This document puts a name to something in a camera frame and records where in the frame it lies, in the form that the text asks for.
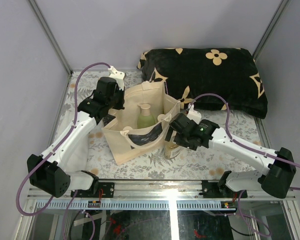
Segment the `amber liquid clear bottle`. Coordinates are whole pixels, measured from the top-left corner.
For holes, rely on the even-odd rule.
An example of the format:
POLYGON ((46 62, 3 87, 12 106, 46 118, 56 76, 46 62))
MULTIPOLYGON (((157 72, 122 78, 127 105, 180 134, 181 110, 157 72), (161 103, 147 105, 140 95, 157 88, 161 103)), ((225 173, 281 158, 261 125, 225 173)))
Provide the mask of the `amber liquid clear bottle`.
POLYGON ((173 159, 181 152, 181 150, 181 146, 173 142, 166 142, 164 146, 164 157, 166 159, 173 159))

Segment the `beige bottle beige cap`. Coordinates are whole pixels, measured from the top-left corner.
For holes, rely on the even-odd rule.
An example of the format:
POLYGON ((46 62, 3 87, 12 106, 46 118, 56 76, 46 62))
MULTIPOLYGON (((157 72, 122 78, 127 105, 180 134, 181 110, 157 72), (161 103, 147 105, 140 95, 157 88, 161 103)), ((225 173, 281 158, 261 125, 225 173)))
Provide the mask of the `beige bottle beige cap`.
POLYGON ((157 121, 158 121, 158 122, 163 121, 165 118, 166 118, 165 114, 159 114, 159 115, 157 116, 157 121))

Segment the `beige canvas tote bag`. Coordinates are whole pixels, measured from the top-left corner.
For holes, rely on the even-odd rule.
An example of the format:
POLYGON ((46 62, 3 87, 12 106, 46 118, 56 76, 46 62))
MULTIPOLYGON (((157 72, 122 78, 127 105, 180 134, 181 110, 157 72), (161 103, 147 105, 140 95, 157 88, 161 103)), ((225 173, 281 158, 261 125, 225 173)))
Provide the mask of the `beige canvas tote bag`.
POLYGON ((117 165, 161 146, 169 122, 180 113, 181 102, 168 95, 165 81, 130 87, 124 94, 124 109, 111 110, 114 119, 102 132, 117 165))

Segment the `green pump dispenser bottle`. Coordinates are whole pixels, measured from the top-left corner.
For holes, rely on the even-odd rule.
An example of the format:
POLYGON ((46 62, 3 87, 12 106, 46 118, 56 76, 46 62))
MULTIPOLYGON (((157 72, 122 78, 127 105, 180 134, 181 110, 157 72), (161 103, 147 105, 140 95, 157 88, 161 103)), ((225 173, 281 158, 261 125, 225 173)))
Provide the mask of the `green pump dispenser bottle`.
POLYGON ((148 128, 156 124, 156 120, 151 113, 151 105, 143 103, 138 105, 140 107, 140 115, 137 118, 137 128, 148 128))

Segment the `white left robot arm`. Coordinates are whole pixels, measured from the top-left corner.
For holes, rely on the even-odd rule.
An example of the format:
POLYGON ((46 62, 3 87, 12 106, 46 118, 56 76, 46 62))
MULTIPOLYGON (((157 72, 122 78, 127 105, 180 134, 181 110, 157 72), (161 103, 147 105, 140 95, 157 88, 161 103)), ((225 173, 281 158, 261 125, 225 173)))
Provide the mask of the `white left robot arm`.
POLYGON ((101 77, 92 95, 77 107, 77 115, 57 140, 41 155, 32 154, 27 160, 31 185, 59 198, 67 191, 83 192, 95 197, 100 190, 99 178, 86 171, 66 172, 68 161, 81 140, 87 137, 110 109, 124 109, 123 73, 101 77))

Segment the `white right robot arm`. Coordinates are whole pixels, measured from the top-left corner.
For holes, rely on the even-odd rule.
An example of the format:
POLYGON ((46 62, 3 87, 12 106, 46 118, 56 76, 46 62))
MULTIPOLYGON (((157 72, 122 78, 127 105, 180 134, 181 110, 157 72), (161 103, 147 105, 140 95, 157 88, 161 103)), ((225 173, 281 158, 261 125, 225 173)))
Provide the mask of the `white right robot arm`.
POLYGON ((216 195, 229 198, 241 191, 263 190, 272 197, 284 199, 296 174, 290 150, 282 147, 276 151, 229 137, 224 128, 207 119, 196 123, 179 113, 170 121, 165 140, 193 151, 199 147, 217 150, 254 168, 246 172, 225 171, 218 183, 208 187, 211 198, 216 195))

